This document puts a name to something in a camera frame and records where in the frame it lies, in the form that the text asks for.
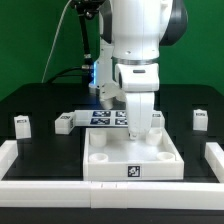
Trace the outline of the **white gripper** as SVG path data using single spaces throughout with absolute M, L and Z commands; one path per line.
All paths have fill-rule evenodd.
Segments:
M 125 95 L 129 137 L 132 140 L 149 132 L 155 92 L 159 90 L 159 65 L 115 66 L 115 80 Z

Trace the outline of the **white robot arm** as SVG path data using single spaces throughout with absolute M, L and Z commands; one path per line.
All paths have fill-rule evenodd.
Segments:
M 159 90 L 159 48 L 175 44 L 188 23 L 184 0 L 104 0 L 99 8 L 100 55 L 89 87 L 105 109 L 126 103 L 128 132 L 149 132 Z

